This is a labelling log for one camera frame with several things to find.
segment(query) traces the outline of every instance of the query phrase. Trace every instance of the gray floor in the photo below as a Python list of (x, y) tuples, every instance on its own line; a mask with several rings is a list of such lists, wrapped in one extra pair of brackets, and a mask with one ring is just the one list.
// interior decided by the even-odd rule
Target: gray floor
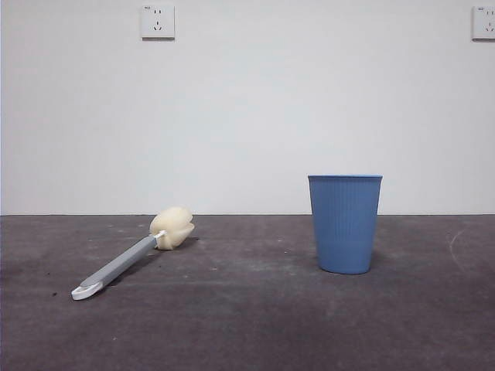
[(309, 216), (197, 216), (73, 301), (151, 219), (2, 218), (2, 371), (495, 369), (495, 216), (381, 216), (362, 275), (316, 266)]

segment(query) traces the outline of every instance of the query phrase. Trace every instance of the outlet faceplate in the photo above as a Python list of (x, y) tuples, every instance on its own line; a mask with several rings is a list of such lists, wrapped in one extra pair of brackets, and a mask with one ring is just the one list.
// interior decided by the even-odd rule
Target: outlet faceplate
[(171, 4), (144, 5), (141, 8), (143, 39), (175, 39), (175, 7)]
[(473, 40), (495, 40), (495, 6), (473, 7)]

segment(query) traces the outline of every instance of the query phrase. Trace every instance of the scratch mark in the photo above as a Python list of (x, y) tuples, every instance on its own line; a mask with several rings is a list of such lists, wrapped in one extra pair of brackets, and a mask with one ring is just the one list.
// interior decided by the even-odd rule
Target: scratch mark
[(450, 255), (452, 255), (452, 259), (454, 260), (454, 263), (457, 264), (457, 267), (459, 267), (460, 270), (463, 271), (463, 272), (465, 272), (465, 270), (464, 270), (463, 266), (457, 260), (456, 255), (454, 254), (454, 243), (456, 242), (457, 237), (459, 237), (461, 234), (463, 234), (464, 231), (465, 230), (460, 230), (459, 232), (457, 232), (457, 234), (454, 236), (454, 238), (452, 238), (452, 241), (450, 241), (450, 243), (449, 243)]

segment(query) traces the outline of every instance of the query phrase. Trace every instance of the sponge brush head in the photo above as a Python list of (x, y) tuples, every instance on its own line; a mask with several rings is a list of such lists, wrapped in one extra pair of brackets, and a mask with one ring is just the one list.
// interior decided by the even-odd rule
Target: sponge brush head
[(151, 234), (158, 234), (160, 230), (167, 232), (165, 236), (157, 239), (157, 248), (173, 250), (178, 247), (193, 231), (192, 219), (193, 214), (185, 207), (171, 207), (155, 216), (149, 226)]

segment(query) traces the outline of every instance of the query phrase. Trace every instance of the blue plastic cup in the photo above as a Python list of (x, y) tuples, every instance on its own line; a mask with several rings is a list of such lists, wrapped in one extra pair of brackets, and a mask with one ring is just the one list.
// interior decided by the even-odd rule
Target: blue plastic cup
[(333, 273), (370, 270), (381, 175), (310, 175), (318, 264)]

